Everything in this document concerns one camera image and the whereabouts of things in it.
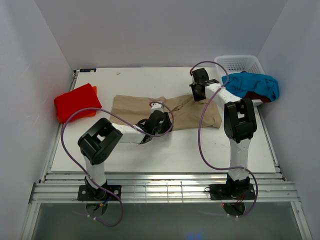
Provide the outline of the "blue t shirt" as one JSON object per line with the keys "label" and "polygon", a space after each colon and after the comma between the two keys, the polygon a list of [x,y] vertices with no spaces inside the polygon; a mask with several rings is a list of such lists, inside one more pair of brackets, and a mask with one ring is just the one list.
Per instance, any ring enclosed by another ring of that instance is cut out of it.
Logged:
{"label": "blue t shirt", "polygon": [[222,76],[222,83],[230,93],[237,97],[244,99],[247,92],[255,92],[268,97],[273,102],[280,96],[277,80],[269,75],[240,72],[232,73],[228,77],[227,81],[227,76]]}

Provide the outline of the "dark red t shirt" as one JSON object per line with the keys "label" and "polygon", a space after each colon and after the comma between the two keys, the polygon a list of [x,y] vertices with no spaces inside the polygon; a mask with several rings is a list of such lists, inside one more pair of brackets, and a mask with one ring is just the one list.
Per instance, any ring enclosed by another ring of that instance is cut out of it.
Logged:
{"label": "dark red t shirt", "polygon": [[270,103],[271,100],[264,95],[259,95],[254,91],[248,91],[245,95],[245,98],[249,98],[251,100],[260,100],[262,103]]}

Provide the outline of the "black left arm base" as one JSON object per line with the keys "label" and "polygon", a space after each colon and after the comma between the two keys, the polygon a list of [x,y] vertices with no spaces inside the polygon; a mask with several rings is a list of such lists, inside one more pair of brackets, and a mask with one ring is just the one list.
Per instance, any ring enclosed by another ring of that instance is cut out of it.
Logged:
{"label": "black left arm base", "polygon": [[[113,194],[117,195],[121,198],[121,185],[108,185],[107,183],[102,186],[103,188],[107,189],[108,191],[112,192]],[[110,201],[116,201],[117,199],[101,190],[100,188],[92,188],[91,186],[81,185],[78,189],[77,200],[78,201],[105,201],[109,199]]]}

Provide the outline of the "blue label sticker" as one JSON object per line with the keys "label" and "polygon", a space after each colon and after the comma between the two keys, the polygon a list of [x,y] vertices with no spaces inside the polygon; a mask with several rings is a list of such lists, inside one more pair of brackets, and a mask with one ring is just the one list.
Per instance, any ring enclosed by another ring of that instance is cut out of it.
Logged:
{"label": "blue label sticker", "polygon": [[81,68],[79,70],[80,73],[95,73],[96,72],[96,68]]}

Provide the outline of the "beige t shirt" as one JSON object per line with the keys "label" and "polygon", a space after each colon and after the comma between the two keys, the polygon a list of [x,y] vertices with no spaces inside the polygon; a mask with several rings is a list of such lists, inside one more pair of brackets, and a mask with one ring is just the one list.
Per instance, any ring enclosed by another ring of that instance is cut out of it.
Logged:
{"label": "beige t shirt", "polygon": [[185,94],[168,99],[163,96],[159,98],[148,98],[116,95],[113,98],[111,112],[134,125],[140,120],[147,119],[150,116],[150,102],[152,101],[163,102],[173,112],[174,131],[197,128],[203,110],[208,103],[207,99],[195,102],[192,94]]}

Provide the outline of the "aluminium table frame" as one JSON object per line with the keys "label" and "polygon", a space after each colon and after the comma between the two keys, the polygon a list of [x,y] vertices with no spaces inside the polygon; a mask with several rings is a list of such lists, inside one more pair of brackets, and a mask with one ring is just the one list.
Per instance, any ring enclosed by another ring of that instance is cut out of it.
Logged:
{"label": "aluminium table frame", "polygon": [[[73,87],[97,87],[98,98],[110,110],[116,95],[173,98],[191,92],[192,78],[187,67],[98,68],[78,71]],[[256,113],[257,132],[250,144],[248,167],[258,182],[260,202],[297,202],[295,184],[285,181],[279,168],[266,125]],[[165,137],[138,146],[119,144],[106,160],[106,178],[121,185],[124,203],[206,203],[208,185],[226,181],[226,174],[202,161],[197,130],[174,131]],[[37,183],[32,203],[76,203],[84,182],[81,169],[65,154],[61,142],[54,143],[47,174]]]}

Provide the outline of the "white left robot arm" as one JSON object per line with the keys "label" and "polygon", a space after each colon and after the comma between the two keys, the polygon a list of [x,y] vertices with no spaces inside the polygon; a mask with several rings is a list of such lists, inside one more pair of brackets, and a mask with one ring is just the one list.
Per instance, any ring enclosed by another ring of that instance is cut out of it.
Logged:
{"label": "white left robot arm", "polygon": [[108,187],[105,177],[104,162],[116,145],[123,143],[146,144],[153,139],[153,136],[164,134],[171,126],[169,114],[161,110],[154,110],[149,118],[140,120],[133,128],[112,123],[104,117],[99,119],[77,142],[88,172],[83,186],[88,199],[101,200],[107,194],[94,183],[109,191],[120,189],[118,186]]}

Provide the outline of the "white plastic basket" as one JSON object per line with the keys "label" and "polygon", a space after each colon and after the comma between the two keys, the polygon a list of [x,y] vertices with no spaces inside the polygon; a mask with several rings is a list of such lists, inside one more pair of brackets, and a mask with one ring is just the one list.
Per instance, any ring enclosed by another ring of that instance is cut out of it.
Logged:
{"label": "white plastic basket", "polygon": [[265,74],[258,58],[253,55],[223,55],[214,61],[222,65],[229,75],[240,72]]}

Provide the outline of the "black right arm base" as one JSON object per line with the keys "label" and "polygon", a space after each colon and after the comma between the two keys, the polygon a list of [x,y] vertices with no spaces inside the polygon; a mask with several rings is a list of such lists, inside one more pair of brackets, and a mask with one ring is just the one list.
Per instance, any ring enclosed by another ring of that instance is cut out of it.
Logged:
{"label": "black right arm base", "polygon": [[254,200],[256,193],[252,184],[245,189],[231,189],[226,184],[210,184],[204,189],[211,200]]}

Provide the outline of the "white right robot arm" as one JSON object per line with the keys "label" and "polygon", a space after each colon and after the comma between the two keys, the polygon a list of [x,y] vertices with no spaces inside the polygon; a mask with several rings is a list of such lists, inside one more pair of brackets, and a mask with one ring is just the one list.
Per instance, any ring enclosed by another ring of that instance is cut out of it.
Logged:
{"label": "white right robot arm", "polygon": [[234,96],[218,81],[210,80],[204,68],[191,69],[190,75],[194,100],[215,101],[223,108],[223,127],[230,143],[230,164],[224,168],[226,182],[211,184],[206,192],[211,200],[253,200],[256,194],[250,180],[255,177],[248,170],[248,156],[257,121],[252,100]]}

